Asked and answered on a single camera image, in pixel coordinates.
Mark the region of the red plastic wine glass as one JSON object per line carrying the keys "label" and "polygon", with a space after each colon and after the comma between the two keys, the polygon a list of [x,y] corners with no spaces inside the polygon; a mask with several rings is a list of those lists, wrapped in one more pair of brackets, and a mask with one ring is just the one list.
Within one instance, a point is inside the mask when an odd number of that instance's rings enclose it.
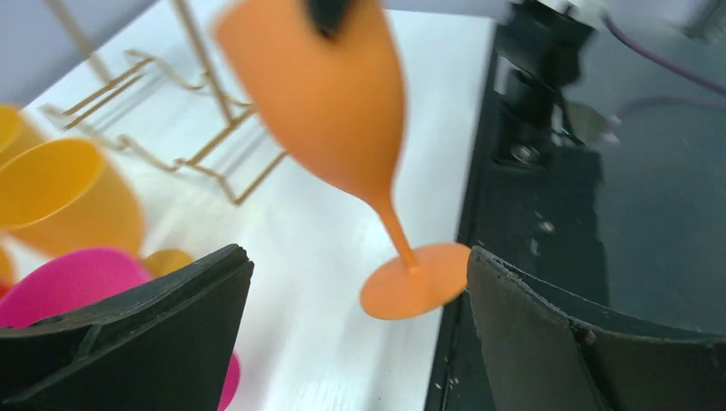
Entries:
{"label": "red plastic wine glass", "polygon": [[4,297],[15,285],[15,268],[6,253],[1,248],[0,251],[0,296]]}

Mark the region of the yellow wine glass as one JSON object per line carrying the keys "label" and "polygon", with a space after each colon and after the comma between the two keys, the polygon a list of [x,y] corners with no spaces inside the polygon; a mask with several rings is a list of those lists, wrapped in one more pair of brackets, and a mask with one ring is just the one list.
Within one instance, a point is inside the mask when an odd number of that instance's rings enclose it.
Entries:
{"label": "yellow wine glass", "polygon": [[1,105],[1,165],[48,140],[33,121],[12,105]]}
{"label": "yellow wine glass", "polygon": [[82,138],[45,142],[2,166],[1,231],[49,257],[112,247],[154,277],[193,262],[179,248],[142,254],[140,202],[101,149]]}

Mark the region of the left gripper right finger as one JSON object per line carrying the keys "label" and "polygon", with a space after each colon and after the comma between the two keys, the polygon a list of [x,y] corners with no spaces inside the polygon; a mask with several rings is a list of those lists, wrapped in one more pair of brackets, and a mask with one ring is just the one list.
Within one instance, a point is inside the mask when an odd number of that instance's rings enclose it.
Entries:
{"label": "left gripper right finger", "polygon": [[619,313],[482,247],[467,279],[497,409],[724,409],[724,336]]}

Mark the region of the orange plastic wine glass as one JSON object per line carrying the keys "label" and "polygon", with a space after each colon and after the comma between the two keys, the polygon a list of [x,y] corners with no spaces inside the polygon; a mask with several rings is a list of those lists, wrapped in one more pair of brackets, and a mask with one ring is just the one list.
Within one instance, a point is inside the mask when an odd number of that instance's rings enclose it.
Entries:
{"label": "orange plastic wine glass", "polygon": [[377,319],[409,319],[454,300],[467,286],[468,247],[412,248],[393,205],[406,98],[382,6],[354,1],[335,39],[315,30],[305,1],[239,1],[214,29],[263,123],[305,170],[365,202],[397,256],[360,290]]}

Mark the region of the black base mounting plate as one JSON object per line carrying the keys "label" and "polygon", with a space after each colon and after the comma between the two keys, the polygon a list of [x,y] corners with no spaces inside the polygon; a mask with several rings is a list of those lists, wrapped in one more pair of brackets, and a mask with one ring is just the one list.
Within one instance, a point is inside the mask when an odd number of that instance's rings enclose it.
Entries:
{"label": "black base mounting plate", "polygon": [[568,298],[609,300],[598,237],[600,156],[558,147],[532,167],[504,155],[519,125],[497,90],[515,69],[497,25],[468,169],[458,240],[474,250],[469,289],[445,306],[427,410],[605,410]]}

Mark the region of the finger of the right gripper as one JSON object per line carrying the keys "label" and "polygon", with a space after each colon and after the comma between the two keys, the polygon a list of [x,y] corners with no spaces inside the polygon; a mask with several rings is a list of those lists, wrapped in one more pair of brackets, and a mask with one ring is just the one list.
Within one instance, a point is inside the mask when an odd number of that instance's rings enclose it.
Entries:
{"label": "finger of the right gripper", "polygon": [[306,11],[315,30],[324,39],[338,36],[354,0],[306,0]]}

